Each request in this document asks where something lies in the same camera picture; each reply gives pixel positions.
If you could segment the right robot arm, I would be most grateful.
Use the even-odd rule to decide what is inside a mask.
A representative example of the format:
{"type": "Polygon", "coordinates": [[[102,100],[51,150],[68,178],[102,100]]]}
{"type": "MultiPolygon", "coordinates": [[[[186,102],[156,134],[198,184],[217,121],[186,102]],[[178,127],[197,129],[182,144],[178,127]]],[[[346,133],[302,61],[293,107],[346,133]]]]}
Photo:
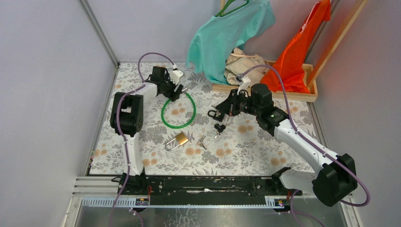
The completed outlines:
{"type": "Polygon", "coordinates": [[[338,155],[305,134],[285,111],[274,105],[267,85],[255,84],[250,93],[233,89],[216,110],[232,117],[241,113],[255,116],[261,129],[289,145],[313,169],[312,173],[290,167],[279,170],[271,182],[274,193],[283,195],[289,189],[313,193],[324,205],[332,207],[357,189],[354,159],[348,154],[338,155]]]}

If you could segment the green cable lock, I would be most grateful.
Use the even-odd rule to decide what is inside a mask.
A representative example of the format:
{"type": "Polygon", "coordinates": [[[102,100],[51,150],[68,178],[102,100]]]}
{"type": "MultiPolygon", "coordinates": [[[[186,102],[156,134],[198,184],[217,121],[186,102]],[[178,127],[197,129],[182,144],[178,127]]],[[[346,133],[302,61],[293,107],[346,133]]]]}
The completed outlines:
{"type": "MultiPolygon", "coordinates": [[[[170,104],[170,103],[172,103],[172,101],[171,100],[167,100],[166,102],[165,102],[165,104],[163,105],[163,107],[162,107],[162,110],[161,110],[161,121],[163,122],[163,124],[165,125],[165,126],[167,126],[168,128],[171,128],[171,129],[182,129],[182,128],[185,128],[185,127],[188,127],[188,126],[190,126],[191,125],[191,123],[195,120],[195,117],[196,117],[196,111],[197,111],[197,108],[196,108],[196,104],[195,104],[195,101],[194,101],[194,99],[191,97],[191,95],[189,95],[188,93],[185,93],[185,95],[186,95],[186,98],[190,101],[190,103],[192,104],[192,111],[191,111],[191,117],[190,117],[190,119],[186,122],[186,123],[184,123],[184,124],[182,124],[182,125],[171,125],[171,124],[169,124],[168,122],[167,122],[167,118],[165,117],[165,111],[166,111],[166,109],[167,109],[167,106],[170,104]]],[[[184,114],[184,113],[186,113],[186,112],[188,112],[184,107],[182,107],[182,103],[179,103],[179,108],[175,108],[175,109],[173,109],[172,111],[171,111],[171,114],[172,115],[174,115],[174,116],[178,116],[178,115],[180,115],[180,114],[184,114]]]]}

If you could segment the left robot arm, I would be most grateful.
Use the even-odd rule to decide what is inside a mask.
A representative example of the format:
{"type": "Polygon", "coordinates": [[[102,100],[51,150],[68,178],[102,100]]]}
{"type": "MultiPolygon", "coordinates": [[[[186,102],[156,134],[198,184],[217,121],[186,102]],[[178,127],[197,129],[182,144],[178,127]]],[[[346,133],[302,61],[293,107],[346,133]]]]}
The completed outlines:
{"type": "Polygon", "coordinates": [[[154,66],[145,82],[131,92],[117,92],[114,95],[110,125],[115,133],[122,135],[126,145],[124,173],[134,176],[129,181],[129,189],[135,194],[142,194],[147,182],[138,177],[144,172],[139,148],[139,132],[144,123],[144,104],[162,94],[174,102],[186,89],[179,83],[183,72],[176,64],[171,72],[165,67],[154,66]]]}

